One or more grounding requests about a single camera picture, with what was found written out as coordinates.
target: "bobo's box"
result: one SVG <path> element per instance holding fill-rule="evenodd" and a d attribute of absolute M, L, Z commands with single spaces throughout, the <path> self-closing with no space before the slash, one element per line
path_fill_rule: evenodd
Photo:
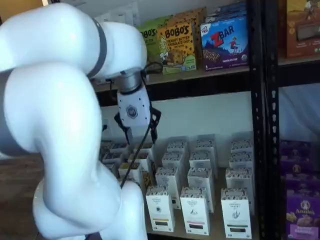
<path fill-rule="evenodd" d="M 184 187 L 181 206 L 187 234 L 209 235 L 210 220 L 204 187 Z"/>
<path fill-rule="evenodd" d="M 158 28 L 157 41 L 163 74 L 175 74 L 197 69 L 195 27 L 192 21 Z"/>
<path fill-rule="evenodd" d="M 286 56 L 320 54 L 320 8 L 318 0 L 287 0 Z"/>
<path fill-rule="evenodd" d="M 175 216 L 171 196 L 165 186 L 150 186 L 145 195 L 152 230 L 173 232 Z"/>
<path fill-rule="evenodd" d="M 286 192 L 286 238 L 317 240 L 320 229 L 320 194 L 311 190 Z"/>
<path fill-rule="evenodd" d="M 251 239 L 249 201 L 243 189 L 221 189 L 221 206 L 225 236 L 233 239 Z"/>
<path fill-rule="evenodd" d="M 206 71 L 248 64 L 246 16 L 202 24 L 201 41 Z"/>

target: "cardboard box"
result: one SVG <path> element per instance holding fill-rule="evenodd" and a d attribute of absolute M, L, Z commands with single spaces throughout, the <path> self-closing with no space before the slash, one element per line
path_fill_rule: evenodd
<path fill-rule="evenodd" d="M 195 51 L 195 25 L 185 21 L 158 28 L 163 74 L 175 74 L 197 69 Z"/>
<path fill-rule="evenodd" d="M 212 170 L 210 168 L 190 168 L 188 172 L 189 187 L 205 188 L 209 213 L 215 212 L 215 188 Z"/>
<path fill-rule="evenodd" d="M 184 187 L 181 191 L 181 206 L 187 234 L 210 234 L 210 219 L 204 187 Z"/>
<path fill-rule="evenodd" d="M 209 151 L 209 157 L 211 160 L 212 165 L 212 173 L 214 177 L 218 178 L 218 155 L 217 155 L 217 148 L 216 148 L 216 141 L 214 138 L 212 139 L 198 139 L 195 145 L 196 151 Z"/>
<path fill-rule="evenodd" d="M 150 186 L 145 195 L 153 231 L 173 232 L 176 225 L 172 199 L 165 186 Z"/>
<path fill-rule="evenodd" d="M 161 64 L 157 32 L 158 28 L 165 26 L 171 17 L 172 15 L 158 17 L 156 19 L 146 21 L 143 25 L 137 27 L 145 41 L 148 64 L 153 62 Z"/>
<path fill-rule="evenodd" d="M 319 239 L 320 194 L 312 189 L 286 192 L 286 238 Z"/>
<path fill-rule="evenodd" d="M 117 168 L 124 162 L 124 155 L 121 152 L 107 153 L 102 159 L 103 164 L 115 164 Z"/>
<path fill-rule="evenodd" d="M 225 171 L 226 186 L 231 189 L 244 189 L 249 199 L 250 213 L 255 215 L 254 182 L 250 168 L 227 168 Z"/>
<path fill-rule="evenodd" d="M 206 71 L 248 65 L 246 15 L 202 24 L 201 41 Z"/>
<path fill-rule="evenodd" d="M 123 179 L 128 171 L 128 168 L 130 166 L 130 163 L 128 162 L 123 162 L 120 167 L 119 167 L 119 175 L 120 178 Z M 142 194 L 145 195 L 146 194 L 146 186 L 145 183 L 143 181 L 143 177 L 142 177 L 142 170 L 141 170 L 141 165 L 140 163 L 134 163 L 129 175 L 129 178 L 133 179 L 141 188 Z"/>
<path fill-rule="evenodd" d="M 317 0 L 287 0 L 286 56 L 320 53 L 320 8 Z"/>
<path fill-rule="evenodd" d="M 248 195 L 243 189 L 221 189 L 221 205 L 226 238 L 251 239 Z"/>
<path fill-rule="evenodd" d="M 191 153 L 189 159 L 190 167 L 196 169 L 213 169 L 210 152 L 207 150 L 197 150 Z"/>
<path fill-rule="evenodd" d="M 130 154 L 128 158 L 128 163 L 131 163 L 133 161 L 134 156 L 135 153 Z M 156 180 L 152 169 L 152 163 L 149 159 L 149 154 L 139 153 L 134 162 L 139 163 L 141 166 L 142 177 L 145 187 L 148 188 L 151 185 L 156 185 Z"/>
<path fill-rule="evenodd" d="M 181 184 L 177 168 L 159 167 L 156 170 L 155 180 L 158 185 L 163 185 L 168 188 L 172 198 L 172 205 L 174 209 L 181 209 L 180 191 Z"/>

